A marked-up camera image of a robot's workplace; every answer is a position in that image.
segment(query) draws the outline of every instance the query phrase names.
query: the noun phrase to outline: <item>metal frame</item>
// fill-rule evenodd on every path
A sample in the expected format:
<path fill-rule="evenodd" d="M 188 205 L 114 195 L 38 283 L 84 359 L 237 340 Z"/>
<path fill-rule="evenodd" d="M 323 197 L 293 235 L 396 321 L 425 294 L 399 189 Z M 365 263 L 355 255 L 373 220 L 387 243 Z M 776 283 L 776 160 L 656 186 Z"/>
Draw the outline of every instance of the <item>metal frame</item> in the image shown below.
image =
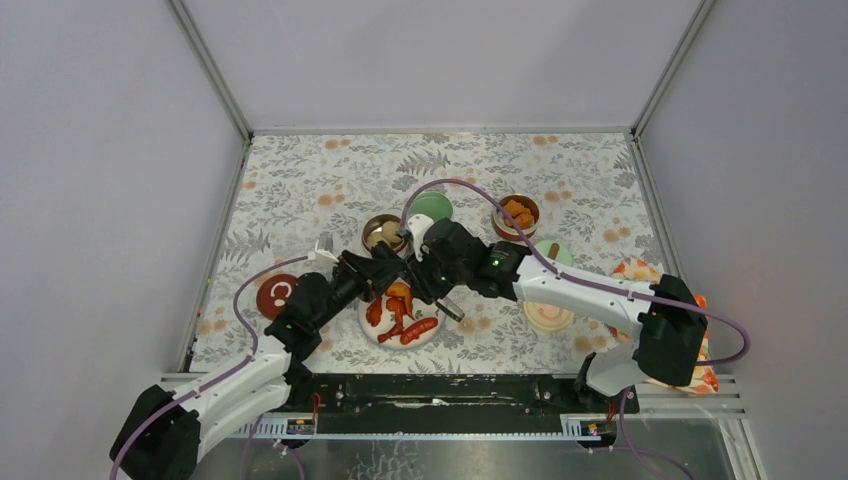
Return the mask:
<path fill-rule="evenodd" d="M 234 128 L 239 133 L 245 142 L 245 149 L 242 158 L 237 162 L 236 169 L 233 173 L 233 179 L 230 189 L 227 193 L 227 204 L 221 215 L 221 220 L 218 223 L 218 229 L 215 234 L 215 244 L 207 261 L 204 282 L 201 291 L 198 294 L 195 309 L 193 310 L 192 318 L 189 324 L 186 338 L 183 342 L 182 354 L 188 354 L 191 345 L 195 340 L 197 315 L 200 308 L 206 301 L 208 293 L 208 283 L 211 275 L 218 263 L 219 249 L 226 235 L 229 221 L 232 217 L 232 209 L 234 208 L 236 194 L 241 183 L 241 178 L 244 172 L 244 165 L 247 161 L 247 155 L 250 151 L 250 142 L 254 134 L 273 134 L 273 135 L 320 135 L 320 134 L 404 134 L 404 133 L 445 133 L 450 131 L 461 132 L 477 132 L 477 133 L 624 133 L 627 135 L 628 144 L 630 147 L 631 156 L 636 167 L 639 184 L 642 188 L 642 193 L 646 200 L 646 207 L 651 218 L 654 232 L 657 235 L 660 243 L 662 256 L 667 270 L 675 275 L 685 277 L 680 256 L 674 242 L 671 229 L 665 222 L 665 211 L 663 209 L 660 196 L 657 193 L 656 184 L 646 158 L 644 149 L 641 145 L 641 136 L 649 126 L 654 113 L 658 109 L 662 99 L 668 92 L 671 82 L 677 74 L 681 64 L 686 58 L 687 53 L 692 47 L 692 44 L 701 31 L 706 19 L 715 6 L 717 0 L 701 0 L 696 8 L 689 24 L 686 27 L 680 41 L 678 42 L 668 64 L 660 76 L 654 90 L 652 91 L 644 109 L 640 113 L 638 119 L 632 126 L 619 127 L 572 127 L 572 128 L 554 128 L 549 126 L 538 127 L 463 127 L 459 129 L 450 128 L 350 128 L 350 129 L 271 129 L 253 131 L 249 123 L 241 112 L 232 92 L 227 86 L 223 75 L 218 69 L 212 54 L 204 42 L 194 19 L 185 5 L 184 0 L 165 0 L 168 5 L 177 25 L 185 35 L 186 41 L 189 44 L 192 52 L 195 54 L 201 68 L 204 71 L 210 86 L 215 91 L 221 105 L 224 107 L 227 116 L 233 123 Z M 185 360 L 180 365 L 182 369 L 187 369 L 189 356 L 186 355 Z M 184 383 L 198 377 L 199 374 L 194 373 L 169 373 L 163 374 L 161 385 L 164 388 L 170 388 L 177 384 Z M 766 480 L 766 475 L 762 466 L 759 452 L 754 443 L 751 434 L 750 425 L 744 410 L 742 399 L 739 397 L 736 382 L 732 375 L 718 375 L 720 383 L 720 394 L 709 397 L 689 397 L 683 394 L 676 394 L 669 390 L 657 387 L 650 384 L 640 384 L 636 386 L 636 391 L 640 397 L 642 412 L 635 415 L 637 418 L 662 418 L 662 419 L 693 419 L 709 417 L 715 419 L 719 428 L 723 433 L 726 450 L 730 457 L 731 465 L 734 474 L 740 479 L 750 480 Z M 580 416 L 568 416 L 563 420 L 580 420 Z"/>
<path fill-rule="evenodd" d="M 648 127 L 648 124 L 651 122 L 654 112 L 656 112 L 660 101 L 668 91 L 671 81 L 677 74 L 680 65 L 683 63 L 684 58 L 686 58 L 686 54 L 689 53 L 689 49 L 692 47 L 692 43 L 695 41 L 698 33 L 700 33 L 701 28 L 707 21 L 707 18 L 717 1 L 718 0 L 701 0 L 701 3 L 698 4 L 698 7 L 695 9 L 695 14 L 692 15 L 689 25 L 686 26 L 686 30 L 683 32 L 683 36 L 677 43 L 674 53 L 671 54 L 671 59 L 669 59 L 665 70 L 663 70 L 662 75 L 660 75 L 660 80 L 657 82 L 657 86 L 654 87 L 654 91 L 651 92 L 651 96 L 648 98 L 648 103 L 645 104 L 645 108 L 642 110 L 642 113 L 633 125 L 633 136 L 636 137 L 637 140 L 642 136 L 645 129 Z"/>
<path fill-rule="evenodd" d="M 241 187 L 241 180 L 244 176 L 244 165 L 247 163 L 248 155 L 250 155 L 250 147 L 250 142 L 246 140 L 242 145 L 241 158 L 238 162 L 236 162 L 236 168 L 233 171 L 232 179 L 230 180 L 230 186 L 227 189 L 227 201 L 224 204 L 223 210 L 221 211 L 221 216 L 218 220 L 218 227 L 215 229 L 215 237 L 214 243 L 212 244 L 212 250 L 209 253 L 209 258 L 206 259 L 206 267 L 204 267 L 203 269 L 203 281 L 200 285 L 200 291 L 197 293 L 197 300 L 195 300 L 194 308 L 191 310 L 191 318 L 189 319 L 185 337 L 183 338 L 183 341 L 180 344 L 180 359 L 179 364 L 177 365 L 178 371 L 188 370 L 188 368 L 191 366 L 193 346 L 195 341 L 197 340 L 197 327 L 198 320 L 200 319 L 200 312 L 203 308 L 203 305 L 206 304 L 206 298 L 209 294 L 209 287 L 211 286 L 212 275 L 215 274 L 215 269 L 218 267 L 218 260 L 220 260 L 221 258 L 221 244 L 224 241 L 224 237 L 227 235 L 227 230 L 230 226 L 230 220 L 233 217 L 233 209 L 235 208 L 236 204 L 236 196 L 238 195 L 239 189 Z"/>
<path fill-rule="evenodd" d="M 254 135 L 383 135 L 416 133 L 624 133 L 633 127 L 398 127 L 398 128 L 289 128 L 255 130 Z"/>
<path fill-rule="evenodd" d="M 209 84 L 212 86 L 212 90 L 215 91 L 215 95 L 218 97 L 218 100 L 221 101 L 221 105 L 227 112 L 227 116 L 233 123 L 233 127 L 235 127 L 236 131 L 239 135 L 241 135 L 241 139 L 243 141 L 249 142 L 252 138 L 250 125 L 241 113 L 241 109 L 236 103 L 230 88 L 227 86 L 227 82 L 224 81 L 224 76 L 221 75 L 221 71 L 218 70 L 218 66 L 215 64 L 215 60 L 209 52 L 209 47 L 207 47 L 206 42 L 203 41 L 203 37 L 200 35 L 200 30 L 197 29 L 197 24 L 191 17 L 188 7 L 186 7 L 183 0 L 165 0 L 165 3 L 174 15 L 174 20 L 177 22 L 177 26 L 180 27 L 180 30 L 182 30 L 185 35 L 186 43 L 188 43 L 188 46 L 191 48 L 195 57 L 197 57 L 197 61 L 200 62 L 200 67 L 203 69 L 203 73 L 209 80 Z"/>

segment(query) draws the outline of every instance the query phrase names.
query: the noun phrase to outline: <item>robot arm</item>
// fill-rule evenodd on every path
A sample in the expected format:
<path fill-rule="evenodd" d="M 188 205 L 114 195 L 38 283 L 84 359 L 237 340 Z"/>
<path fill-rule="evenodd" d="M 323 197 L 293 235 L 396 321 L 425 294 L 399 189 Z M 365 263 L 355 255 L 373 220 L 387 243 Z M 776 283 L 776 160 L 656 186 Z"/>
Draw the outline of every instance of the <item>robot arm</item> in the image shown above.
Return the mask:
<path fill-rule="evenodd" d="M 212 447 L 250 419 L 307 399 L 305 380 L 311 372 L 302 362 L 321 343 L 319 329 L 354 300 L 379 297 L 398 277 L 409 283 L 416 298 L 435 303 L 457 320 L 463 314 L 446 302 L 446 296 L 465 285 L 489 298 L 560 306 L 629 334 L 632 341 L 586 358 L 574 382 L 581 401 L 606 404 L 623 388 L 647 377 L 679 386 L 691 381 L 706 330 L 702 316 L 566 281 L 548 271 L 527 247 L 509 242 L 486 245 L 447 219 L 434 224 L 416 215 L 407 227 L 414 255 L 402 259 L 382 243 L 372 250 L 372 258 L 342 252 L 330 280 L 318 273 L 298 278 L 286 309 L 260 336 L 255 354 L 234 359 L 176 392 L 153 386 L 142 393 L 110 457 L 116 458 L 130 434 L 154 412 L 194 392 L 150 424 L 120 465 L 135 479 L 188 478 Z M 554 266 L 578 279 L 695 303 L 675 277 L 664 275 L 658 285 L 648 285 Z"/>
<path fill-rule="evenodd" d="M 509 242 L 486 246 L 449 220 L 434 224 L 416 215 L 407 228 L 416 250 L 409 268 L 416 297 L 435 301 L 454 285 L 466 285 L 485 297 L 554 305 L 617 328 L 632 340 L 589 355 L 578 376 L 579 385 L 605 397 L 648 377 L 672 386 L 691 382 L 707 328 L 702 315 L 565 280 L 542 265 L 527 247 Z M 554 266 L 557 272 L 596 285 L 695 304 L 683 281 L 670 275 L 651 285 Z"/>

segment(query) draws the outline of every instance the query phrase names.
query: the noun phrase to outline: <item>floral tablecloth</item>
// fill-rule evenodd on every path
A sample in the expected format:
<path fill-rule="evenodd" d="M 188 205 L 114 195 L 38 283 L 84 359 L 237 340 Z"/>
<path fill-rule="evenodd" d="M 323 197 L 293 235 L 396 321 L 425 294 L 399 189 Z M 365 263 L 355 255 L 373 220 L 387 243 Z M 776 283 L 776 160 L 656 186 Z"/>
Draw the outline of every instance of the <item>floral tablecloth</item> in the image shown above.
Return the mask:
<path fill-rule="evenodd" d="M 257 136 L 223 243 L 207 303 L 198 318 L 190 370 L 205 372 L 246 351 L 250 337 L 231 310 L 239 285 L 273 262 L 305 254 L 331 231 L 336 253 L 363 252 L 359 235 L 376 214 L 395 213 L 427 181 L 461 178 L 495 197 L 531 196 L 541 219 L 534 240 L 557 239 L 575 265 L 611 274 L 626 257 L 661 266 L 632 159 L 622 134 L 429 134 Z M 440 185 L 454 220 L 486 242 L 499 238 L 491 207 L 465 188 Z M 315 270 L 302 262 L 286 269 Z M 257 329 L 251 285 L 241 308 Z M 586 354 L 617 340 L 597 321 L 577 316 L 554 334 L 526 323 L 514 303 L 487 300 L 465 288 L 451 299 L 467 316 L 448 320 L 432 342 L 390 352 L 362 333 L 349 308 L 321 329 L 323 343 L 307 360 L 313 372 L 575 373 Z"/>

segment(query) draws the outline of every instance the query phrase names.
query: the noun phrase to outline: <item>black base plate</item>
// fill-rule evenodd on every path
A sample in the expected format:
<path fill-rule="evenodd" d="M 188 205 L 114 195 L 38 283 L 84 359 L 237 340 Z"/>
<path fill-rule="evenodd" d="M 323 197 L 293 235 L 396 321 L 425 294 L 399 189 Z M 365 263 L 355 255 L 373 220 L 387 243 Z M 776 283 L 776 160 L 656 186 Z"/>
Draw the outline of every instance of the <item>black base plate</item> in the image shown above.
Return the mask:
<path fill-rule="evenodd" d="M 581 403 L 573 378 L 552 375 L 316 374 L 309 389 L 321 395 L 322 434 L 561 433 L 560 415 L 609 411 Z M 277 411 L 312 408 L 307 400 Z M 634 395 L 625 413 L 638 412 Z"/>

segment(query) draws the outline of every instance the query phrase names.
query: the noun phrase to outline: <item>white wall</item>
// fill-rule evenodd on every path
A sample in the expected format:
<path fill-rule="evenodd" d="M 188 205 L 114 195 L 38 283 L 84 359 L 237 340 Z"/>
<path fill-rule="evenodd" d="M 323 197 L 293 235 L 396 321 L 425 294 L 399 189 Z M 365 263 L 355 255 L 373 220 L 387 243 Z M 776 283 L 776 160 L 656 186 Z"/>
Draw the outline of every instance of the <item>white wall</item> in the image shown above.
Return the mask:
<path fill-rule="evenodd" d="M 848 3 L 718 2 L 644 139 L 770 478 L 848 478 Z M 735 345 L 728 342 L 724 349 Z"/>
<path fill-rule="evenodd" d="M 0 476 L 106 477 L 239 144 L 164 1 L 0 2 Z"/>
<path fill-rule="evenodd" d="M 629 126 L 698 0 L 189 0 L 256 129 Z"/>

